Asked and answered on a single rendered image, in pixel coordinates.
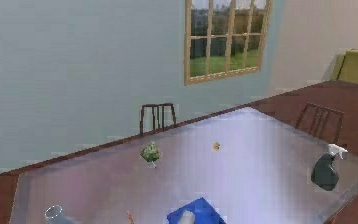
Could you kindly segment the dark brown wooden chair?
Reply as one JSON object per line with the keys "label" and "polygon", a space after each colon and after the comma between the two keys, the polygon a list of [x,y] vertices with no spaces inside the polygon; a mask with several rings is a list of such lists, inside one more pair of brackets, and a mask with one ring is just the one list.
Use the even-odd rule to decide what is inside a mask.
{"label": "dark brown wooden chair", "polygon": [[139,135],[144,135],[144,115],[145,111],[150,108],[152,114],[152,130],[156,132],[159,129],[165,130],[165,109],[169,108],[171,111],[173,126],[177,125],[177,118],[175,107],[173,103],[161,103],[161,104],[143,104],[140,109],[140,121],[139,121]]}
{"label": "dark brown wooden chair", "polygon": [[338,121],[333,136],[333,143],[337,144],[339,142],[340,134],[342,131],[344,113],[342,111],[332,109],[326,106],[307,102],[301,110],[300,114],[298,115],[298,118],[295,123],[296,129],[299,129],[301,127],[302,120],[310,108],[313,108],[315,110],[315,113],[307,133],[314,136],[315,138],[321,138],[323,136],[323,132],[327,126],[330,116],[335,114],[338,117]]}

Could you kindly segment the green broccoli head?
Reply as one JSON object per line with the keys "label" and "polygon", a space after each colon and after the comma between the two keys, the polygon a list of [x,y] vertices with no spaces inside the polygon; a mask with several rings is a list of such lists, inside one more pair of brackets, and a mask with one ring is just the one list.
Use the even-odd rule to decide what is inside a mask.
{"label": "green broccoli head", "polygon": [[156,161],[160,158],[160,152],[156,143],[151,142],[146,147],[144,147],[140,152],[140,156],[145,161],[150,163],[154,168],[156,168]]}

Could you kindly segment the wooden framed window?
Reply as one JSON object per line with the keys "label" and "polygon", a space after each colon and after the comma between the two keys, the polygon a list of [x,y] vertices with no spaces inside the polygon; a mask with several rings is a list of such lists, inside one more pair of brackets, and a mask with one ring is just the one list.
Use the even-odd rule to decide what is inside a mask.
{"label": "wooden framed window", "polygon": [[261,70],[274,0],[185,0],[184,83]]}

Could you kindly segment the glass top dining table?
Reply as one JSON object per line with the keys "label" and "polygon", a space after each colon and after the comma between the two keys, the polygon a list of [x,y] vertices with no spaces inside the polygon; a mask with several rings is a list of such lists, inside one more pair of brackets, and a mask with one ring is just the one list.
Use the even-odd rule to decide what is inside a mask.
{"label": "glass top dining table", "polygon": [[[156,168],[140,156],[151,142]],[[134,224],[168,224],[170,212],[200,197],[226,224],[324,224],[358,195],[351,153],[334,161],[333,191],[312,183],[326,150],[326,142],[243,108],[28,171],[9,224],[46,224],[53,205],[77,224],[130,224],[127,211]]]}

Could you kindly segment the blue tissue box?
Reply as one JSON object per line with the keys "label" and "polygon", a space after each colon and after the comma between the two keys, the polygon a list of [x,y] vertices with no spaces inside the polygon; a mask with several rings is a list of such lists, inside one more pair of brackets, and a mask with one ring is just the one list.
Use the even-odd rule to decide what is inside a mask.
{"label": "blue tissue box", "polygon": [[167,215],[169,224],[179,224],[179,220],[185,212],[191,212],[195,216],[194,224],[226,224],[223,218],[203,197],[188,203]]}

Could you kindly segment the dark spray bottle white nozzle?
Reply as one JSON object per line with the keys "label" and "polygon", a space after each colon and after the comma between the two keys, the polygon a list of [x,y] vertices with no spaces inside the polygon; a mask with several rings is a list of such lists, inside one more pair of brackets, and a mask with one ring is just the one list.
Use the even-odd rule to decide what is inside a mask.
{"label": "dark spray bottle white nozzle", "polygon": [[339,181],[339,174],[334,168],[336,156],[343,158],[343,154],[348,150],[336,144],[328,144],[327,152],[323,154],[315,163],[311,181],[325,191],[333,191]]}

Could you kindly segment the clear glass cup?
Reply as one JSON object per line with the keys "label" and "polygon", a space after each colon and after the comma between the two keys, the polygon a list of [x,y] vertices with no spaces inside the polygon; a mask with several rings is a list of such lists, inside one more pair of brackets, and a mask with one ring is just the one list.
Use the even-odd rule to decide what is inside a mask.
{"label": "clear glass cup", "polygon": [[47,224],[77,224],[75,219],[64,214],[63,208],[60,205],[49,207],[45,211],[44,216]]}

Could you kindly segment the olive green sofa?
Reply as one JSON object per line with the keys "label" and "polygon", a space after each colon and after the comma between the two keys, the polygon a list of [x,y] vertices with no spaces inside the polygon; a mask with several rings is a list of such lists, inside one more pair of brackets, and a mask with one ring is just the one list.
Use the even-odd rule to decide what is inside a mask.
{"label": "olive green sofa", "polygon": [[358,84],[358,49],[347,50],[336,57],[330,79]]}

